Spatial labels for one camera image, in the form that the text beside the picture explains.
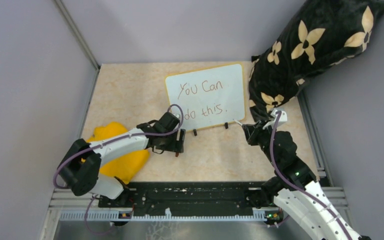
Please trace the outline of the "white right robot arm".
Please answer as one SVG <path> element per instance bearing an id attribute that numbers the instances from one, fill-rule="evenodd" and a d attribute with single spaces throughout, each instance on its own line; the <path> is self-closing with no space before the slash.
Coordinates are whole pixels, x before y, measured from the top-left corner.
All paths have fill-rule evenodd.
<path id="1" fill-rule="evenodd" d="M 284 210 L 313 240 L 370 239 L 356 232 L 333 206 L 313 171 L 298 157 L 291 133 L 263 125 L 241 126 L 247 143 L 259 146 L 274 167 L 275 176 L 261 186 L 263 205 Z"/>

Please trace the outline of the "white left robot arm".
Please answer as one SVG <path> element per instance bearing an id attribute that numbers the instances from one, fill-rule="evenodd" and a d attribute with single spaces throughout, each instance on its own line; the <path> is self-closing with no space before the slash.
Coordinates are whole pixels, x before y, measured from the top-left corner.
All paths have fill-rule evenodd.
<path id="1" fill-rule="evenodd" d="M 130 200 L 126 184 L 119 177 L 100 173 L 101 168 L 140 150 L 183 153 L 186 131 L 181 128 L 182 123 L 182 115 L 165 112 L 158 120 L 141 123 L 109 139 L 93 142 L 77 139 L 58 165 L 56 175 L 65 182 L 64 188 L 77 197 L 88 193 L 101 195 L 124 207 Z"/>

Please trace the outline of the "yellow-framed whiteboard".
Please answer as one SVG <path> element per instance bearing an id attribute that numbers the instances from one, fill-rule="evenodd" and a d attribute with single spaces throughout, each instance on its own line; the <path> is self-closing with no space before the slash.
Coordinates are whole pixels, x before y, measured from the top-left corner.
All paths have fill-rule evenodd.
<path id="1" fill-rule="evenodd" d="M 231 63 L 165 78 L 168 101 L 183 114 L 182 128 L 198 130 L 246 118 L 243 66 Z"/>

